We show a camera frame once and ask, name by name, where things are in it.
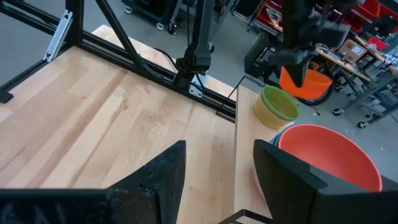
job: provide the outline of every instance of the green bowl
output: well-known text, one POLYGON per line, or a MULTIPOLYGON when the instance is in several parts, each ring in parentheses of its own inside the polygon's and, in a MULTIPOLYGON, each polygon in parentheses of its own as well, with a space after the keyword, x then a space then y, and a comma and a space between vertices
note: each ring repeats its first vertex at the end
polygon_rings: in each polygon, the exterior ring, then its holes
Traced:
POLYGON ((280 119, 295 121, 300 116, 296 99, 277 87, 267 85, 261 92, 261 98, 269 111, 280 119))

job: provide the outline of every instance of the stacked bowls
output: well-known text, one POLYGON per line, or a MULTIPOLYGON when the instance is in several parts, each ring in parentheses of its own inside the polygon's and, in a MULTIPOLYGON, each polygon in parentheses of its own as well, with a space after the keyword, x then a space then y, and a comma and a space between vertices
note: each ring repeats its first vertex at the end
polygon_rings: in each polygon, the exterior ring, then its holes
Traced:
MULTIPOLYGON (((381 176, 373 161, 358 145, 336 131, 300 124, 287 128, 270 143, 346 182, 370 192, 382 190, 381 176)), ((258 180, 256 185, 262 194, 258 180)))
POLYGON ((267 85, 253 105, 254 114, 266 126, 280 129, 300 116, 295 98, 277 87, 267 85))

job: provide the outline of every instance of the caster wheel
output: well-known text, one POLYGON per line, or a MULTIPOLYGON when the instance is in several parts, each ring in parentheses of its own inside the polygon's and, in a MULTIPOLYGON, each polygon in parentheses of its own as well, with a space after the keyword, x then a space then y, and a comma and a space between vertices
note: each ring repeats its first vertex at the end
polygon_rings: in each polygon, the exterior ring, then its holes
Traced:
POLYGON ((177 26, 175 24, 170 23, 167 32, 169 32, 170 35, 174 35, 176 30, 177 26))
POLYGON ((131 14, 131 13, 132 13, 132 8, 129 7, 129 6, 126 6, 126 7, 124 8, 124 12, 125 12, 126 14, 131 14))
POLYGON ((333 115, 335 116, 340 116, 344 111, 342 109, 334 109, 333 110, 333 115))
POLYGON ((336 82, 339 84, 339 85, 342 85, 342 84, 344 84, 345 83, 345 78, 344 77, 338 77, 337 79, 336 79, 336 82))
POLYGON ((159 31, 163 31, 164 30, 164 25, 158 22, 158 23, 156 23, 156 29, 159 30, 159 31))
POLYGON ((342 90, 343 89, 343 85, 336 85, 335 86, 335 90, 336 91, 340 91, 340 90, 342 90))
POLYGON ((356 126, 361 128, 361 129, 364 129, 364 128, 366 128, 368 126, 368 123, 360 121, 360 122, 358 122, 358 124, 356 124, 356 126))
POLYGON ((216 50, 216 47, 212 43, 209 43, 209 49, 210 53, 213 53, 216 50))

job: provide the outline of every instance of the black metal frame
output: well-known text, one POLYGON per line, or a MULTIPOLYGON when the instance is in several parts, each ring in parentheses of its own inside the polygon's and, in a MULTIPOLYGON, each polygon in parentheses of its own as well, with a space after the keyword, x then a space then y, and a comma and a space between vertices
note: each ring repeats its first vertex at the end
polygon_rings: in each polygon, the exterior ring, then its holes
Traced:
POLYGON ((242 217, 248 217, 252 220, 259 221, 259 222, 265 223, 265 224, 272 224, 272 219, 267 218, 263 215, 254 213, 252 211, 246 210, 246 209, 242 209, 242 210, 236 212, 235 214, 231 215, 230 217, 224 219, 219 224, 230 224, 230 223, 242 224, 241 222, 237 221, 238 219, 240 219, 242 217))
MULTIPOLYGON (((220 114, 221 117, 234 122, 236 111, 236 102, 234 100, 208 88, 203 90, 202 98, 190 94, 186 89, 179 88, 173 82, 174 77, 176 76, 175 72, 167 70, 164 67, 142 58, 136 52, 122 25, 110 8, 107 0, 96 0, 96 2, 122 43, 124 49, 83 30, 84 0, 65 0, 66 9, 73 13, 73 22, 68 31, 64 46, 58 55, 64 53, 64 51, 69 49, 71 46, 79 47, 137 75, 156 82, 159 85, 176 91, 181 95, 209 106, 214 110, 218 110, 218 114, 220 114)), ((18 21, 41 30, 49 35, 54 35, 55 29, 60 22, 59 18, 37 9, 21 0, 0 0, 0 3, 0 12, 3 14, 17 19, 18 21)), ((9 90, 20 84, 20 82, 34 74, 46 64, 47 62, 41 60, 19 74, 16 78, 0 87, 0 99, 3 94, 9 95, 9 90)))

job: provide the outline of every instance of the wheel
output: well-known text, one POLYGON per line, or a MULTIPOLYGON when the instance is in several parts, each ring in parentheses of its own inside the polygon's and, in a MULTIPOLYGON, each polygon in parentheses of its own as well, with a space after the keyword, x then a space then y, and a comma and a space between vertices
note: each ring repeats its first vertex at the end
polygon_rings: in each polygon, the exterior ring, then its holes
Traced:
POLYGON ((335 116, 340 116, 343 112, 343 109, 334 109, 332 113, 335 116))
POLYGON ((210 53, 213 53, 216 50, 216 47, 212 43, 209 43, 209 49, 210 53))
POLYGON ((338 73, 338 74, 336 74, 336 82, 339 85, 342 85, 346 82, 346 79, 344 78, 344 76, 342 74, 338 73))
POLYGON ((248 24, 248 27, 246 28, 246 31, 249 32, 251 30, 252 24, 251 22, 248 24))
POLYGON ((339 84, 335 85, 335 90, 336 91, 340 91, 342 89, 343 89, 343 85, 339 85, 339 84))
POLYGON ((129 6, 126 6, 126 7, 124 8, 124 12, 125 12, 126 14, 131 14, 131 13, 132 13, 132 8, 129 7, 129 6))
POLYGON ((366 128, 368 126, 368 123, 360 121, 360 122, 358 122, 358 124, 356 124, 356 126, 361 128, 361 129, 364 129, 364 128, 366 128))
POLYGON ((169 28, 167 29, 167 32, 171 35, 175 35, 175 31, 177 30, 177 26, 174 23, 169 24, 169 28))
POLYGON ((159 31, 163 31, 164 30, 164 25, 158 22, 158 23, 156 23, 156 29, 159 30, 159 31))
POLYGON ((372 118, 372 117, 374 117, 376 114, 374 114, 373 112, 371 112, 371 114, 367 114, 366 116, 365 116, 365 118, 372 118))

